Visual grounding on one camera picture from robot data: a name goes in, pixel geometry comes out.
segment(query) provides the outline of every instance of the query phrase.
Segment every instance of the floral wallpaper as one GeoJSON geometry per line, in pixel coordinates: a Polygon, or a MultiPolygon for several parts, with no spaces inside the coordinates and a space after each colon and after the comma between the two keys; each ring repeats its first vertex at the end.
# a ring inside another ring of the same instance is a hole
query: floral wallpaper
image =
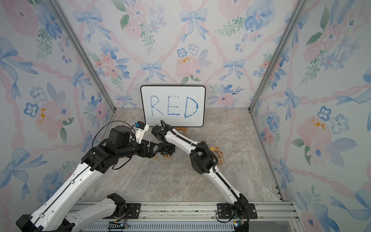
{"type": "Polygon", "coordinates": [[[371,231],[370,9],[309,0],[252,112],[306,232],[371,231]]]}
{"type": "MultiPolygon", "coordinates": [[[[244,108],[296,0],[60,4],[117,107],[142,107],[142,85],[197,84],[206,87],[206,107],[244,108]]],[[[278,78],[287,75],[280,68],[277,72],[278,78]]]]}
{"type": "Polygon", "coordinates": [[[0,1],[0,28],[0,231],[18,231],[15,221],[58,190],[112,111],[44,1],[0,1]]]}

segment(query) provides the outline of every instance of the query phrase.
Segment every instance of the pink flower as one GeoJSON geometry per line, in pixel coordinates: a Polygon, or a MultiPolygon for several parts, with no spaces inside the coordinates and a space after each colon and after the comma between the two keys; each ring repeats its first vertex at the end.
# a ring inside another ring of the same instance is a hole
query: pink flower
{"type": "Polygon", "coordinates": [[[325,50],[330,50],[331,47],[340,41],[341,29],[346,23],[342,23],[342,26],[339,26],[335,22],[334,26],[328,25],[324,31],[324,34],[319,39],[319,44],[323,46],[325,50]]]}
{"type": "Polygon", "coordinates": [[[312,151],[318,149],[324,153],[332,140],[328,126],[314,115],[307,117],[305,122],[298,126],[297,133],[303,139],[304,145],[309,146],[312,151]]]}
{"type": "Polygon", "coordinates": [[[268,127],[265,127],[263,131],[265,133],[265,137],[267,138],[269,145],[271,145],[274,139],[273,133],[268,129],[268,127]]]}
{"type": "Polygon", "coordinates": [[[301,213],[301,223],[305,232],[322,232],[322,226],[319,220],[309,211],[303,210],[301,213]]]}
{"type": "Polygon", "coordinates": [[[104,72],[105,76],[111,76],[112,78],[117,78],[119,74],[120,74],[120,69],[118,69],[115,66],[107,67],[106,71],[104,72]]]}
{"type": "Polygon", "coordinates": [[[227,19],[234,19],[236,15],[240,15],[247,10],[249,3],[249,0],[222,0],[219,2],[219,10],[227,19]]]}
{"type": "Polygon", "coordinates": [[[111,54],[101,54],[102,63],[107,64],[108,66],[113,66],[116,63],[116,60],[111,58],[111,54]]]}
{"type": "Polygon", "coordinates": [[[9,22],[19,33],[24,36],[37,36],[39,20],[31,4],[21,0],[3,0],[3,6],[9,22]]]}
{"type": "Polygon", "coordinates": [[[218,97],[220,105],[233,105],[234,96],[232,94],[223,94],[218,97]]]}
{"type": "Polygon", "coordinates": [[[177,60],[175,64],[176,72],[175,76],[183,78],[185,76],[189,77],[190,75],[196,76],[196,70],[199,70],[198,59],[196,57],[184,56],[177,60]]]}
{"type": "Polygon", "coordinates": [[[95,61],[95,67],[97,67],[97,68],[102,67],[102,62],[95,61]]]}
{"type": "Polygon", "coordinates": [[[142,1],[137,0],[137,2],[130,2],[131,6],[127,7],[128,12],[130,13],[130,20],[139,21],[141,23],[146,22],[147,11],[145,6],[142,5],[142,1]]]}
{"type": "Polygon", "coordinates": [[[304,61],[310,63],[315,60],[318,54],[321,52],[321,46],[318,43],[310,44],[304,52],[304,61]]]}
{"type": "Polygon", "coordinates": [[[142,28],[136,22],[131,22],[128,25],[126,25],[126,30],[128,36],[132,39],[139,39],[140,35],[142,34],[142,28]]]}
{"type": "Polygon", "coordinates": [[[53,141],[63,127],[63,120],[68,122],[69,117],[69,106],[64,103],[57,105],[55,101],[46,101],[40,106],[35,123],[37,129],[48,136],[48,141],[53,141]]]}
{"type": "Polygon", "coordinates": [[[263,64],[261,66],[259,66],[259,68],[267,68],[269,65],[269,62],[268,61],[264,61],[263,64]]]}
{"type": "Polygon", "coordinates": [[[104,119],[107,113],[107,107],[104,103],[99,103],[95,109],[97,119],[104,119]]]}

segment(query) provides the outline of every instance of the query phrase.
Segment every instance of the blue flower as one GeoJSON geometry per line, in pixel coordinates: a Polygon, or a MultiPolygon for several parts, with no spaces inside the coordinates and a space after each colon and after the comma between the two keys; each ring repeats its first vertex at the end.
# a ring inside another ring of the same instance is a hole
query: blue flower
{"type": "Polygon", "coordinates": [[[178,57],[184,57],[187,55],[187,52],[185,51],[184,48],[177,50],[177,53],[178,53],[178,57]]]}
{"type": "Polygon", "coordinates": [[[286,167],[286,162],[283,158],[280,158],[279,159],[279,163],[281,164],[281,167],[280,169],[277,169],[276,166],[273,165],[273,169],[276,170],[279,174],[282,174],[282,180],[281,180],[281,188],[286,188],[286,180],[288,183],[291,183],[294,181],[294,176],[292,175],[291,172],[289,172],[289,169],[286,167]]]}
{"type": "MultiPolygon", "coordinates": [[[[348,213],[357,220],[368,220],[371,217],[371,195],[365,191],[360,190],[355,193],[356,200],[365,208],[365,209],[348,209],[346,208],[343,203],[341,203],[338,199],[329,196],[332,199],[332,205],[337,206],[339,208],[345,209],[348,213]]],[[[371,222],[366,226],[364,232],[369,232],[371,228],[371,222]]]]}
{"type": "Polygon", "coordinates": [[[164,22],[165,20],[165,17],[164,16],[161,16],[161,15],[157,15],[157,19],[158,19],[158,25],[160,25],[162,28],[165,28],[165,26],[167,25],[166,22],[164,22]]]}
{"type": "Polygon", "coordinates": [[[321,107],[321,110],[318,112],[317,116],[327,122],[330,120],[330,114],[331,114],[331,109],[326,108],[325,106],[321,107]]]}
{"type": "Polygon", "coordinates": [[[88,102],[88,106],[90,107],[90,109],[92,110],[92,112],[95,112],[95,109],[97,107],[97,105],[99,104],[99,99],[95,99],[95,96],[93,95],[91,97],[91,102],[88,102]]]}
{"type": "Polygon", "coordinates": [[[337,60],[338,54],[335,55],[335,52],[331,54],[331,56],[327,55],[326,61],[322,62],[322,66],[325,66],[325,71],[328,69],[328,67],[333,68],[334,65],[332,62],[337,60]]]}
{"type": "Polygon", "coordinates": [[[112,59],[117,59],[115,52],[118,52],[118,48],[111,47],[108,41],[105,41],[104,43],[100,42],[99,45],[101,46],[100,51],[102,51],[103,54],[107,55],[108,53],[110,53],[112,59]]]}
{"type": "Polygon", "coordinates": [[[63,185],[65,174],[62,170],[54,169],[46,174],[43,182],[37,189],[37,200],[39,202],[48,201],[54,193],[63,185]]]}
{"type": "Polygon", "coordinates": [[[43,89],[41,87],[32,87],[32,90],[30,91],[30,96],[33,97],[33,100],[36,103],[39,103],[40,101],[46,101],[47,96],[45,93],[43,93],[43,89]]]}
{"type": "Polygon", "coordinates": [[[256,30],[268,26],[275,18],[275,6],[272,0],[258,2],[257,5],[249,7],[246,11],[245,28],[247,30],[255,27],[256,30]]]}
{"type": "Polygon", "coordinates": [[[188,45],[188,53],[190,53],[192,56],[197,56],[198,46],[196,46],[195,43],[188,45]]]}
{"type": "Polygon", "coordinates": [[[338,68],[344,68],[344,61],[347,61],[349,59],[349,56],[347,56],[347,51],[343,51],[340,55],[340,58],[337,59],[335,70],[338,70],[338,68]]]}
{"type": "MultiPolygon", "coordinates": [[[[82,144],[80,150],[81,150],[82,152],[85,152],[87,148],[88,148],[88,149],[91,149],[91,148],[92,148],[92,140],[93,140],[93,135],[92,135],[92,133],[91,133],[90,131],[87,131],[87,133],[86,133],[86,138],[85,138],[85,142],[82,144]]],[[[99,140],[97,140],[97,139],[94,140],[94,144],[96,144],[96,143],[98,143],[98,142],[99,142],[99,140]]]]}
{"type": "Polygon", "coordinates": [[[59,26],[57,19],[49,9],[46,2],[41,2],[36,5],[37,18],[40,23],[45,26],[48,34],[57,39],[57,36],[62,34],[62,28],[59,26]]]}
{"type": "Polygon", "coordinates": [[[332,125],[331,131],[334,134],[340,134],[341,131],[346,131],[349,129],[348,126],[349,119],[344,117],[342,114],[338,114],[336,118],[332,118],[330,123],[332,125]]]}
{"type": "Polygon", "coordinates": [[[161,5],[160,5],[160,3],[158,3],[157,4],[157,12],[159,13],[159,14],[164,14],[164,10],[165,10],[165,8],[164,7],[161,7],[161,5]]]}
{"type": "Polygon", "coordinates": [[[226,87],[224,87],[224,85],[221,85],[219,86],[218,93],[219,94],[231,94],[232,93],[232,90],[230,90],[231,88],[232,88],[232,85],[227,85],[226,87]]]}
{"type": "Polygon", "coordinates": [[[271,111],[267,117],[267,124],[269,130],[273,133],[277,133],[280,127],[280,119],[276,112],[271,111]]]}
{"type": "Polygon", "coordinates": [[[115,99],[118,101],[122,101],[122,106],[124,107],[127,104],[131,105],[132,107],[136,108],[136,104],[131,102],[133,100],[133,97],[130,94],[127,94],[125,96],[115,96],[115,99]]]}
{"type": "Polygon", "coordinates": [[[35,104],[31,104],[29,102],[26,103],[26,108],[24,109],[24,113],[30,115],[31,117],[36,117],[37,112],[39,111],[39,106],[35,104]]]}
{"type": "Polygon", "coordinates": [[[148,25],[149,28],[150,28],[150,31],[158,33],[158,29],[160,29],[160,27],[158,27],[157,25],[159,25],[157,20],[156,19],[155,20],[151,19],[151,24],[148,25]]]}

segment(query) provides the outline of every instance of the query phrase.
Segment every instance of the green leaf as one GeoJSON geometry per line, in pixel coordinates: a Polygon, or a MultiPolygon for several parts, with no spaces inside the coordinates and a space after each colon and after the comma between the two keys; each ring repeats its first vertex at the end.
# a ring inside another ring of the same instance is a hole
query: green leaf
{"type": "Polygon", "coordinates": [[[120,0],[111,0],[111,2],[115,5],[115,7],[116,7],[118,10],[123,11],[123,12],[128,12],[128,11],[126,10],[126,7],[125,7],[125,5],[123,4],[122,1],[120,1],[120,0]]]}
{"type": "Polygon", "coordinates": [[[181,85],[184,85],[184,84],[187,83],[187,82],[188,82],[188,77],[185,76],[185,77],[183,77],[182,80],[180,81],[180,84],[181,84],[181,85]]]}
{"type": "Polygon", "coordinates": [[[330,12],[328,11],[327,6],[325,6],[325,9],[322,13],[321,21],[319,22],[319,26],[322,28],[323,31],[325,31],[329,18],[330,12]]]}
{"type": "Polygon", "coordinates": [[[306,42],[306,45],[317,42],[321,38],[322,35],[323,35],[322,32],[315,33],[308,39],[308,41],[306,42]]]}
{"type": "Polygon", "coordinates": [[[304,145],[304,142],[301,138],[296,138],[291,143],[297,147],[302,147],[304,145]]]}
{"type": "Polygon", "coordinates": [[[68,118],[69,122],[66,122],[66,120],[63,120],[63,125],[65,125],[65,126],[70,125],[71,123],[73,123],[73,120],[74,120],[74,119],[75,119],[75,118],[68,118]]]}
{"type": "Polygon", "coordinates": [[[66,131],[66,129],[64,129],[64,127],[62,127],[59,130],[59,135],[60,135],[60,138],[62,139],[62,141],[66,144],[67,143],[67,131],[66,131]]]}
{"type": "Polygon", "coordinates": [[[304,148],[304,157],[305,157],[305,160],[307,161],[307,163],[310,165],[311,164],[311,156],[307,156],[307,152],[310,151],[311,148],[309,146],[305,146],[304,148]]]}
{"type": "Polygon", "coordinates": [[[120,20],[121,29],[123,30],[129,22],[130,22],[129,15],[124,14],[120,20]]]}

